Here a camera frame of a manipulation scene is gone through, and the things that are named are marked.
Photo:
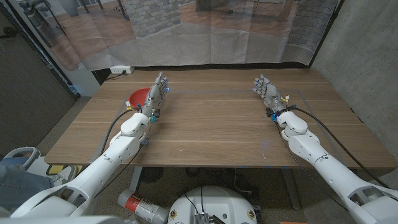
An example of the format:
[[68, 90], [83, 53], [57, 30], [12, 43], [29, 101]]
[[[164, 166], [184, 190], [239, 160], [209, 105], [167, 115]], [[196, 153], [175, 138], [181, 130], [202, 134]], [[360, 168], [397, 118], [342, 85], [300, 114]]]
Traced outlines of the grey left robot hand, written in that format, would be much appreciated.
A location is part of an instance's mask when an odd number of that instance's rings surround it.
[[146, 95], [141, 113], [146, 115], [148, 118], [150, 118], [153, 114], [158, 115], [162, 102], [168, 92], [168, 79], [167, 77], [163, 76], [163, 72], [160, 72]]

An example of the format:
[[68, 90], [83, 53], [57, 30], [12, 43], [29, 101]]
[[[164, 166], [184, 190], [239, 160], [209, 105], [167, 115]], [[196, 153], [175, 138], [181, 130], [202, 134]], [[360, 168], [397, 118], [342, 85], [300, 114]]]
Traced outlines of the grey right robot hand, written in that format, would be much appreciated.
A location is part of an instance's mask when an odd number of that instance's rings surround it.
[[287, 111], [289, 97], [281, 97], [277, 88], [263, 74], [254, 79], [253, 91], [262, 98], [268, 117], [277, 117]]

